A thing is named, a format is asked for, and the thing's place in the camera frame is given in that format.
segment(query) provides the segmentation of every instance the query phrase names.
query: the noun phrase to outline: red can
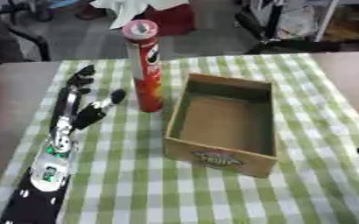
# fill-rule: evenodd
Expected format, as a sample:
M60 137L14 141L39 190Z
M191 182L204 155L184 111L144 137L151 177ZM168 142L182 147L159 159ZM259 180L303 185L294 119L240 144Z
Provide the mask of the red can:
M144 112L155 112L162 108L162 69L157 34L158 26L149 20L133 20L123 27L123 35L128 40L138 105Z

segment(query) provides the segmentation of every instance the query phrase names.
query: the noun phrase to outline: open box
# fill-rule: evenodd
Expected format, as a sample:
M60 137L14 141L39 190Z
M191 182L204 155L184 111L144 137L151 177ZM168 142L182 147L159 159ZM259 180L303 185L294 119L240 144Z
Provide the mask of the open box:
M189 74L165 133L165 154L267 177L277 161L271 84Z

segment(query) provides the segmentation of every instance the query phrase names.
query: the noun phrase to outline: checkered tablecloth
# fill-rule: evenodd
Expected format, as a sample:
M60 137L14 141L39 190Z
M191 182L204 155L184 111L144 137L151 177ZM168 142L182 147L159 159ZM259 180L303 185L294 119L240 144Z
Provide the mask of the checkered tablecloth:
M165 110L153 114L137 109L128 60L63 62L0 181L0 213L46 138L64 80L91 63L96 81L84 104L115 88L129 96L77 133L58 223L359 223L359 115L308 54L166 61ZM162 127L190 72L274 84L278 163L269 178L164 157Z

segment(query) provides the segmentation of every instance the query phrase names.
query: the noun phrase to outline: paper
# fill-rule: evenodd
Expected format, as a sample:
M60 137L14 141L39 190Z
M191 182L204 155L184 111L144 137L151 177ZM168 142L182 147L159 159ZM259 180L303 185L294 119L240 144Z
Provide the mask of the paper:
M121 28L129 23L137 14L144 12L148 5L158 11L170 9L180 4L189 4L188 0L96 0L91 3L96 8L113 10L117 14L110 29Z

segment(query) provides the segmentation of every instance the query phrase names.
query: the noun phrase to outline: robotic arm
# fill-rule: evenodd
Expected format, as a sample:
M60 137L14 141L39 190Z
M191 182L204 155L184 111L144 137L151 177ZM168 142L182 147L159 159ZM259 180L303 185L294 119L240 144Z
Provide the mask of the robotic arm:
M72 134L103 119L109 108L126 96L119 89L109 99L90 103L78 113L82 95L90 92L86 85L94 81L94 73L94 66L87 66L74 74L60 90L48 138L20 179L0 223L56 223L71 177L70 168L78 151L77 141Z

